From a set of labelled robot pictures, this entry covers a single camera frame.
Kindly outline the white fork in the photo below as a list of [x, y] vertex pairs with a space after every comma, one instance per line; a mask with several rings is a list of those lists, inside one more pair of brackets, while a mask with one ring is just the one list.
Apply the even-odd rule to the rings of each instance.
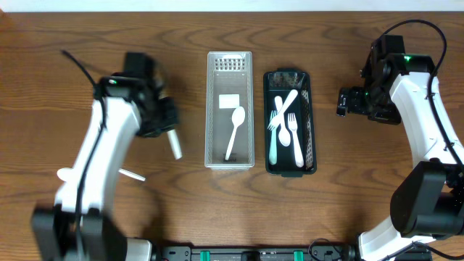
[[298, 129], [297, 119], [294, 113], [288, 113], [287, 123], [288, 123], [289, 130], [291, 131], [293, 143], [294, 143], [295, 164], [297, 167], [303, 167], [304, 159], [303, 159], [302, 150], [301, 150], [301, 146], [300, 146], [299, 138], [297, 134], [297, 129]]
[[297, 98], [298, 94], [299, 94], [299, 92], [296, 89], [292, 89], [289, 92], [289, 95], [286, 97], [286, 99], [285, 99], [285, 101], [284, 101], [284, 103], [282, 105], [282, 108], [278, 111], [277, 115], [274, 116], [273, 119], [268, 124], [268, 130], [273, 131], [280, 125], [280, 123], [281, 123], [281, 121], [282, 121], [282, 119], [284, 117], [284, 113], [289, 108], [291, 103]]

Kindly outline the white spoon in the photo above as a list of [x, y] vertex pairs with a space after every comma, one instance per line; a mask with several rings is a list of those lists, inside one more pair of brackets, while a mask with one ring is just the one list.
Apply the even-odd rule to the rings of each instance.
[[57, 177], [64, 182], [68, 182], [73, 179], [73, 169], [68, 167], [61, 168], [57, 171]]
[[[282, 98], [280, 96], [276, 96], [274, 98], [274, 102], [275, 102], [275, 108], [278, 111], [280, 111], [283, 106]], [[280, 126], [280, 130], [278, 132], [278, 139], [283, 146], [288, 147], [291, 143], [291, 136], [290, 136], [289, 131], [286, 129], [286, 124], [285, 124], [285, 120], [283, 116], [280, 117], [279, 126]]]
[[230, 138], [229, 143], [228, 143], [228, 148], [227, 148], [227, 151], [226, 151], [226, 154], [225, 154], [225, 160], [226, 161], [229, 160], [229, 157], [231, 155], [231, 151], [232, 151], [233, 144], [234, 144], [235, 137], [236, 137], [236, 131], [237, 131], [238, 127], [244, 122], [245, 117], [246, 117], [246, 112], [245, 112], [245, 109], [243, 107], [235, 108], [235, 110], [233, 111], [233, 114], [231, 116], [231, 121], [233, 123], [233, 131], [232, 131], [231, 138]]
[[139, 175], [139, 174], [136, 174], [136, 173], [133, 173], [129, 170], [124, 170], [122, 168], [119, 169], [119, 173], [122, 174], [122, 175], [126, 175], [128, 176], [129, 178], [133, 178], [133, 179], [136, 179], [138, 181], [142, 181], [144, 182], [146, 179], [145, 177], [143, 177], [142, 175]]

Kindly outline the pale green plastic fork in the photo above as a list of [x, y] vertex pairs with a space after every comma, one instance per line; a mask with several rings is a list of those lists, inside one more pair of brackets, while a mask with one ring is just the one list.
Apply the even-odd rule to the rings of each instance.
[[276, 128], [270, 129], [270, 149], [269, 149], [269, 163], [275, 165], [277, 163], [277, 134]]

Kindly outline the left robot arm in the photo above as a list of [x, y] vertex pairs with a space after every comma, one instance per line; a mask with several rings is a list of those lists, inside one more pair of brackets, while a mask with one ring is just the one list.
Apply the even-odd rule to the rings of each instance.
[[162, 92], [158, 68], [148, 54], [128, 52], [122, 71], [91, 82], [91, 121], [75, 163], [58, 171], [63, 184], [53, 207], [36, 207], [31, 217], [42, 260], [162, 259], [155, 243], [125, 236], [112, 221], [117, 181], [135, 137], [166, 133], [174, 157], [182, 157], [178, 113]]

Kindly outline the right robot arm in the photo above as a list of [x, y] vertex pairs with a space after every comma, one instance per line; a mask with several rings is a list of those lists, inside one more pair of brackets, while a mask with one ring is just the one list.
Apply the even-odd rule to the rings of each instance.
[[391, 197], [389, 216], [357, 238], [361, 260], [393, 260], [413, 247], [463, 234], [463, 145], [427, 55], [406, 54], [401, 36], [371, 45], [362, 87], [342, 88], [336, 113], [403, 124], [413, 169]]

